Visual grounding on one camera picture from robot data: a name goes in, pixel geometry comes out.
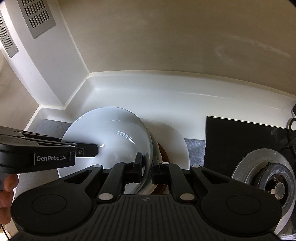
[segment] white bowl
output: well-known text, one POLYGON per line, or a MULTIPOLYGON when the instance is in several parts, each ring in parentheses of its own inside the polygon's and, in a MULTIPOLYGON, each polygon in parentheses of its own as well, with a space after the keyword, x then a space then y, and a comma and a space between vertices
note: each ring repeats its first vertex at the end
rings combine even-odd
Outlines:
POLYGON ((145 163, 141 183, 126 185, 125 193, 137 193, 143 186, 152 164, 152 140, 148 129, 133 113, 118 107, 103 107, 79 117, 66 131, 62 141, 94 143, 99 147, 96 157, 77 157, 72 167, 59 168, 61 177, 95 164, 104 169, 118 162, 135 160, 137 152, 145 163))

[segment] beige wall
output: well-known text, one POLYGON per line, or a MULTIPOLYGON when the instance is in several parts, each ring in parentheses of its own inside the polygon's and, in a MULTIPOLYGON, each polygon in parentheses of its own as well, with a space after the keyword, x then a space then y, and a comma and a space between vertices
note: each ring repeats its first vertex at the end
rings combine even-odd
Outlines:
POLYGON ((176 70, 296 95, 288 0, 59 0, 90 72, 176 70))
POLYGON ((0 52, 0 126, 23 130, 38 106, 0 52))

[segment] white plate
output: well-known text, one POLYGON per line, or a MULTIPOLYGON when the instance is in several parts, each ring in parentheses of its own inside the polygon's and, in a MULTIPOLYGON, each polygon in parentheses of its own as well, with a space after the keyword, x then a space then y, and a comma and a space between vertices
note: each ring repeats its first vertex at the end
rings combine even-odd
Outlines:
POLYGON ((136 115, 125 109, 103 107, 87 112, 69 127, 62 141, 95 143, 100 148, 96 157, 77 157, 74 166, 59 168, 60 177, 95 164, 107 169, 118 162, 131 162, 137 152, 143 154, 147 166, 141 183, 126 185, 125 193, 137 193, 149 174, 153 153, 149 131, 136 115))
POLYGON ((170 163, 178 164, 181 169, 189 169, 189 152, 182 135, 166 124, 148 119, 141 120, 163 147, 170 163))

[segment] black induction cooktop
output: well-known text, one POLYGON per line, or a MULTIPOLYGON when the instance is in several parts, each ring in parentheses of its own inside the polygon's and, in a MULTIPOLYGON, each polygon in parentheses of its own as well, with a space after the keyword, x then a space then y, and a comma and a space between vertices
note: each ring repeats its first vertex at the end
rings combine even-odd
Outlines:
POLYGON ((281 153, 294 172, 296 160, 288 143, 287 129, 256 123, 207 117, 204 167, 231 177, 240 160, 256 149, 281 153))

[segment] ventilation grille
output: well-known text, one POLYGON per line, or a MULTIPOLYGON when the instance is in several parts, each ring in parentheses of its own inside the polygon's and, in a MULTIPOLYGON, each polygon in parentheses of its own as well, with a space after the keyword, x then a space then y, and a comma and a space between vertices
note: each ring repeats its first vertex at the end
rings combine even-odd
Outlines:
POLYGON ((17 1, 34 39, 56 25, 46 0, 17 1))
POLYGON ((4 18, 1 12, 0 12, 0 39, 6 52, 8 53, 8 56, 12 58, 18 52, 18 49, 8 31, 8 28, 4 22, 4 18))

